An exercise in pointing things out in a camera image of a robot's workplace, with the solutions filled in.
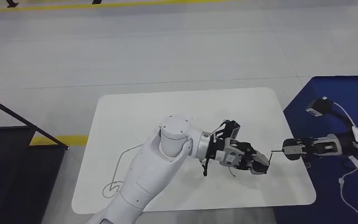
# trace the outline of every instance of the white floor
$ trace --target white floor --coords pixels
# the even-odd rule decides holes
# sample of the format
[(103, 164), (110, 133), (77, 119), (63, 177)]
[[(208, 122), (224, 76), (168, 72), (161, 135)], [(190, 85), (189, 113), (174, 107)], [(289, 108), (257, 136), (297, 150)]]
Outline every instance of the white floor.
[[(284, 108), (313, 76), (358, 74), (357, 36), (357, 0), (1, 12), (0, 102), (53, 135), (88, 134), (106, 94), (270, 87)], [(66, 154), (43, 223), (90, 218), (70, 203), (83, 153)], [(208, 214), (138, 222), (275, 223), (269, 208)]]

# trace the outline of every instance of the white tabletop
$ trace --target white tabletop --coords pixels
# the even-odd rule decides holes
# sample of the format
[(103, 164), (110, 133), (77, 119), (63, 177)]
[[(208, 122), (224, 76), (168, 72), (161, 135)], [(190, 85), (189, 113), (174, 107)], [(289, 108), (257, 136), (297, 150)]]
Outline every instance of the white tabletop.
[[(95, 213), (110, 202), (102, 189), (111, 181), (117, 159), (143, 143), (167, 116), (182, 115), (211, 132), (224, 119), (241, 125), (237, 140), (250, 142), (267, 158), (292, 138), (275, 93), (268, 88), (107, 95), (98, 102), (72, 199), (76, 213)], [(122, 157), (115, 180), (124, 180), (135, 156)], [(217, 161), (203, 177), (198, 160), (188, 158), (169, 186), (144, 211), (292, 206), (311, 204), (315, 190), (302, 160), (273, 155), (266, 175), (233, 170)]]

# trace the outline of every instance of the cable connector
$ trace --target cable connector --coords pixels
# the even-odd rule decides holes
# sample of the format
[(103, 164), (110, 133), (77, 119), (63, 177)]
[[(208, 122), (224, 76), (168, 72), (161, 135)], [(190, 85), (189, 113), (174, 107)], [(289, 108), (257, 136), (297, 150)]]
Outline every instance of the cable connector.
[(356, 142), (358, 142), (358, 128), (352, 126), (352, 132), (354, 134), (354, 138), (356, 139)]
[(340, 184), (341, 187), (343, 187), (345, 180), (343, 178), (338, 178), (338, 183)]
[(354, 156), (349, 156), (348, 158), (352, 161), (352, 163), (356, 166), (356, 168), (358, 168), (358, 160), (357, 160), (357, 158), (354, 157)]

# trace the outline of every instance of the black pole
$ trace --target black pole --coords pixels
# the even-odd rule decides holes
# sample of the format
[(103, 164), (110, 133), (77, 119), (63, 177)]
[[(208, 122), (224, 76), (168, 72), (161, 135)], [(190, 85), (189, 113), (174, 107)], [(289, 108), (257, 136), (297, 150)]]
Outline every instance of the black pole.
[(64, 146), (66, 148), (68, 148), (67, 145), (65, 145), (64, 143), (62, 143), (61, 141), (57, 140), (56, 138), (54, 138), (53, 136), (51, 136), (49, 133), (45, 132), (44, 130), (42, 130), (41, 128), (37, 127), (35, 124), (32, 124), (31, 122), (29, 122), (28, 120), (26, 120), (25, 118), (23, 118), (22, 116), (16, 114), (14, 111), (10, 110), (9, 108), (7, 108), (6, 106), (0, 104), (0, 110), (4, 111), (5, 113), (7, 113), (8, 115), (14, 117), (15, 119), (23, 122), (24, 124), (26, 124), (29, 127), (35, 128), (37, 132), (39, 132), (40, 134), (42, 134), (43, 136), (47, 137), (48, 139), (51, 139), (53, 142)]

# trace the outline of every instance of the cable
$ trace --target cable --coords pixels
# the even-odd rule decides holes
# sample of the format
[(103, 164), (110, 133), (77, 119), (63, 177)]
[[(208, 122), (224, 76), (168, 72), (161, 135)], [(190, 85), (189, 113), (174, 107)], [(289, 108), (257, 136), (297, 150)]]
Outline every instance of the cable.
[(235, 175), (231, 172), (231, 169), (230, 169), (230, 168), (231, 168), (231, 167), (229, 167), (229, 171), (230, 171), (231, 175), (235, 176)]
[(339, 108), (341, 108), (341, 110), (343, 110), (343, 112), (346, 114), (346, 116), (348, 117), (348, 119), (351, 121), (352, 125), (356, 128), (357, 126), (355, 125), (354, 121), (352, 120), (352, 118), (348, 115), (347, 111), (338, 103), (333, 102), (335, 105), (337, 105)]
[(118, 161), (117, 161), (116, 169), (114, 170), (114, 173), (113, 173), (112, 182), (110, 182), (109, 184), (107, 184), (107, 185), (103, 188), (103, 190), (102, 190), (102, 196), (103, 196), (103, 197), (105, 197), (105, 198), (112, 198), (112, 197), (115, 195), (115, 194), (114, 194), (114, 195), (112, 195), (112, 196), (105, 196), (105, 189), (106, 189), (108, 186), (110, 186), (109, 191), (112, 191), (113, 189), (117, 188), (117, 190), (116, 190), (116, 193), (117, 193), (120, 186), (119, 186), (119, 185), (113, 186), (113, 184), (124, 183), (123, 181), (114, 181), (114, 178), (116, 178), (119, 161), (121, 161), (121, 158), (122, 158), (123, 154), (125, 154), (126, 152), (129, 152), (129, 151), (131, 151), (131, 150), (133, 150), (133, 149), (135, 149), (135, 148), (138, 148), (138, 147), (140, 147), (140, 146), (142, 146), (142, 145), (143, 145), (143, 144), (140, 144), (140, 145), (135, 146), (135, 147), (133, 147), (133, 148), (129, 148), (129, 149), (127, 149), (127, 150), (125, 150), (124, 152), (121, 153), (121, 155), (119, 156)]
[(340, 188), (341, 188), (341, 198), (342, 198), (343, 202), (344, 202), (346, 205), (348, 205), (351, 209), (353, 209), (356, 213), (358, 213), (358, 210), (355, 209), (353, 206), (351, 206), (351, 205), (345, 200), (345, 198), (343, 197), (343, 186), (344, 186), (344, 184), (345, 184), (345, 177), (348, 176), (348, 175), (353, 174), (355, 171), (358, 171), (358, 168), (355, 169), (355, 170), (353, 170), (353, 171), (350, 171), (350, 172), (344, 174), (341, 178), (338, 179), (338, 182), (339, 182), (339, 184), (340, 184)]

